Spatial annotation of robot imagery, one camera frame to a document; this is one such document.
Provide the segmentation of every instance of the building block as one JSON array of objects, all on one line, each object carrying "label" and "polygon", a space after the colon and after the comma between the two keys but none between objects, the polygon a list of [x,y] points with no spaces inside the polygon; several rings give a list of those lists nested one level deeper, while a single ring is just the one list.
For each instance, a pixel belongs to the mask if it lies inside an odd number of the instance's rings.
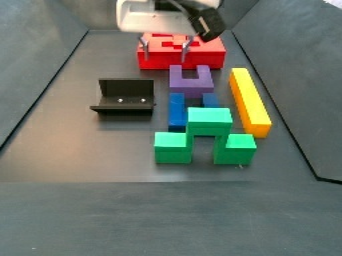
[{"label": "building block", "polygon": [[266,138],[273,123],[246,68],[233,68],[230,86],[245,132],[255,138]]},{"label": "building block", "polygon": [[170,93],[169,97],[169,131],[186,131],[187,112],[183,93]]},{"label": "building block", "polygon": [[[182,100],[182,97],[175,98],[178,103]],[[155,162],[191,163],[194,137],[205,135],[215,136],[214,164],[250,164],[257,151],[254,137],[251,134],[230,134],[231,126],[229,108],[190,107],[186,133],[155,133]]]},{"label": "building block", "polygon": [[186,133],[157,132],[154,149],[157,163],[191,163],[193,143]]},{"label": "building block", "polygon": [[251,134],[230,134],[226,144],[223,137],[215,138],[214,164],[249,165],[257,151],[257,144]]},{"label": "building block", "polygon": [[219,99],[215,93],[203,93],[202,105],[205,108],[219,108]]},{"label": "building block", "polygon": [[231,126],[229,108],[189,108],[189,136],[229,136]]},{"label": "building block", "polygon": [[169,69],[170,65],[182,65],[183,69],[197,69],[198,65],[207,65],[211,69],[223,67],[227,51],[221,38],[205,43],[197,36],[183,63],[182,44],[189,40],[186,35],[145,33],[143,38],[149,41],[149,59],[139,43],[137,56],[141,69]]},{"label": "building block", "polygon": [[102,100],[91,110],[99,114],[153,115],[155,106],[154,80],[131,78],[99,79]]},{"label": "building block", "polygon": [[214,92],[210,67],[199,65],[197,70],[198,78],[185,79],[182,76],[182,66],[170,66],[170,91],[185,93],[186,98],[202,98],[203,93]]}]

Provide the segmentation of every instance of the blue block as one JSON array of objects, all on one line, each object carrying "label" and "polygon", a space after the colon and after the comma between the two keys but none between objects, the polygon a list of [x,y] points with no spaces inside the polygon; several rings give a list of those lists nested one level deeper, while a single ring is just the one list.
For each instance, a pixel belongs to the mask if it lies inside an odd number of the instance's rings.
[{"label": "blue block", "polygon": [[186,97],[183,93],[170,93],[169,131],[185,131],[187,124]]},{"label": "blue block", "polygon": [[203,93],[202,100],[205,108],[219,108],[219,99],[215,93]]}]

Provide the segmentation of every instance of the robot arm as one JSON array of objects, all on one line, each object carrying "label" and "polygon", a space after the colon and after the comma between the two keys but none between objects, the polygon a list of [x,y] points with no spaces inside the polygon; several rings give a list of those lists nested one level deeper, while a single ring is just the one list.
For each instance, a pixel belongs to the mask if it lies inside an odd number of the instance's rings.
[{"label": "robot arm", "polygon": [[222,0],[118,0],[122,31],[198,35],[205,42],[226,29],[217,11]]}]

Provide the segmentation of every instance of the yellow block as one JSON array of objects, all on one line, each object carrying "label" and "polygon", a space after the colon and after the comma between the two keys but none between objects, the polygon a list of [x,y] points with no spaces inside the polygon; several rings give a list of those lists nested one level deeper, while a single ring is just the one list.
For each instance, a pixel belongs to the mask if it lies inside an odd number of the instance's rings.
[{"label": "yellow block", "polygon": [[273,122],[246,68],[233,68],[230,87],[245,132],[253,134],[255,138],[266,138]]}]

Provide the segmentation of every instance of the gray surface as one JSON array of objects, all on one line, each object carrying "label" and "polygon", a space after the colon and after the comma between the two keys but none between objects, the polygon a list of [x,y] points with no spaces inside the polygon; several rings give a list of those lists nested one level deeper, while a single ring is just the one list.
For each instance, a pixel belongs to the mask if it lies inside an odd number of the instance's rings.
[{"label": "gray surface", "polygon": [[[213,79],[222,106],[233,110],[234,131],[243,132],[227,86],[229,72],[235,66],[249,67],[274,122],[267,139],[258,140],[250,167],[213,164],[214,138],[197,139],[193,164],[154,163],[154,132],[167,130],[169,71],[139,70],[135,35],[91,32],[0,152],[0,181],[314,180],[231,32],[225,33],[223,40],[229,50],[226,66],[213,71]],[[157,107],[151,121],[99,118],[90,110],[100,101],[98,79],[103,77],[155,79]]]},{"label": "gray surface", "polygon": [[262,0],[234,29],[317,175],[342,181],[342,11]]},{"label": "gray surface", "polygon": [[[116,0],[59,0],[90,29],[118,30]],[[225,0],[221,9],[227,28],[231,29],[259,0]]]},{"label": "gray surface", "polygon": [[0,0],[0,147],[87,28],[51,0]]},{"label": "gray surface", "polygon": [[3,183],[2,255],[341,256],[341,186],[271,183]]}]

